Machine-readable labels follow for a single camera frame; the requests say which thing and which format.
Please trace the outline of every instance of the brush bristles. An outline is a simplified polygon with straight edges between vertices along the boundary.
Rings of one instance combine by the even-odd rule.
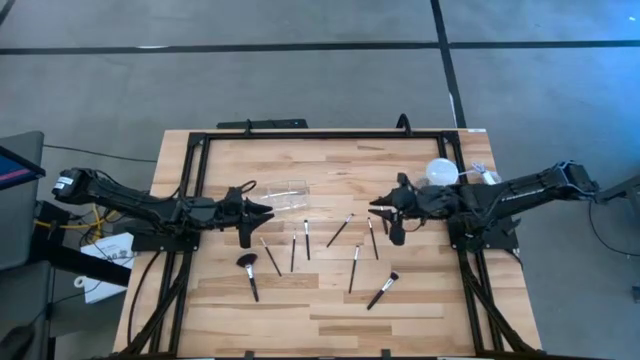
[[[247,265],[253,265],[254,262],[258,259],[258,255],[254,253],[249,253],[242,255],[238,261],[236,261],[236,265],[240,267],[245,267]]]

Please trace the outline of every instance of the gray concrete floor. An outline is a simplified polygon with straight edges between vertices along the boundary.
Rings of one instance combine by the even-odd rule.
[[[441,1],[450,41],[640,38],[634,1]],[[428,1],[18,0],[0,47],[138,46],[437,39]],[[487,128],[505,178],[558,160],[584,163],[604,187],[640,171],[638,49],[456,50],[469,127]],[[42,130],[50,144],[157,156],[162,132],[246,118],[306,118],[312,127],[452,127],[438,50],[0,56],[0,131]],[[49,174],[101,168],[148,188],[153,166],[47,149]],[[41,181],[51,200],[55,176]],[[597,207],[605,240],[640,252],[624,203]],[[635,359],[637,259],[590,231],[586,204],[522,216],[525,276],[543,346],[558,354]],[[58,359],[111,350],[121,298],[94,305]],[[64,314],[80,309],[70,301]]]

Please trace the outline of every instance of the wooden table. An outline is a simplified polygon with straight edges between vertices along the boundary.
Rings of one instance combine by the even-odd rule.
[[[167,196],[178,186],[188,134],[186,130],[165,133],[154,195]],[[481,162],[495,168],[486,133],[460,130],[460,138],[468,167]],[[396,186],[396,173],[405,172],[416,180],[437,156],[436,142],[429,139],[213,141],[203,196],[220,199],[229,186],[252,179],[258,187],[306,180],[310,205],[277,213],[254,233],[260,303],[253,300],[245,270],[235,265],[243,252],[237,232],[203,233],[191,269],[178,355],[243,356],[253,350],[256,356],[378,356],[384,348],[396,356],[474,354],[458,260],[449,247],[445,224],[430,221],[419,231],[407,233],[406,244],[397,247],[386,238],[380,219],[372,219],[379,261],[367,225],[368,202]],[[470,181],[480,179],[472,176]],[[356,216],[326,248],[349,213]],[[311,261],[306,258],[304,219],[311,227]],[[294,229],[298,241],[295,269],[290,273]],[[270,244],[283,277],[278,277],[260,237]],[[348,294],[355,245],[361,251],[353,292]],[[151,256],[136,259],[114,351],[126,346],[131,300]],[[539,347],[519,264],[500,250],[486,251],[486,257],[497,306],[525,341]],[[163,265],[164,254],[142,287],[134,334],[155,308]],[[367,303],[392,270],[400,280],[367,311]],[[486,315],[479,304],[478,309],[484,343],[490,348]],[[172,314],[169,309],[161,350],[168,345]]]

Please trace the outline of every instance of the monitor screen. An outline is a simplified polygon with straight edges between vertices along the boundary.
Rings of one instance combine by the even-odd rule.
[[[0,190],[43,177],[44,169],[0,146]]]

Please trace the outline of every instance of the wooden tabletop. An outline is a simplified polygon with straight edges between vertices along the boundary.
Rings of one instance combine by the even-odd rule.
[[[167,196],[178,186],[188,134],[186,130],[165,133],[152,194]],[[495,169],[485,132],[461,130],[460,139],[467,167],[480,162]],[[229,186],[256,180],[255,197],[248,194],[256,200],[266,184],[305,180],[309,205],[276,212],[274,219],[254,232],[259,303],[253,300],[245,270],[235,265],[244,252],[237,231],[202,234],[191,268],[178,355],[243,356],[253,350],[256,356],[378,356],[385,348],[397,356],[474,354],[458,260],[449,247],[445,224],[427,222],[424,228],[407,233],[406,244],[398,247],[386,238],[380,219],[372,218],[380,260],[375,259],[367,225],[368,202],[396,187],[398,172],[415,181],[436,157],[436,142],[430,139],[213,141],[203,196],[220,199]],[[197,160],[193,169],[192,184]],[[480,179],[472,176],[470,181]],[[349,213],[355,216],[326,248]],[[305,219],[311,228],[310,261]],[[290,272],[294,230],[298,240]],[[260,237],[270,244],[282,277]],[[356,245],[361,250],[349,294]],[[497,306],[525,341],[539,347],[519,264],[504,251],[485,254]],[[151,256],[136,259],[114,351],[126,346],[131,300]],[[155,308],[163,265],[164,254],[143,284],[133,317],[134,334]],[[400,279],[367,311],[367,303],[391,271]],[[486,315],[479,303],[478,308],[484,343],[490,348]],[[172,315],[171,308],[161,350],[167,349]]]

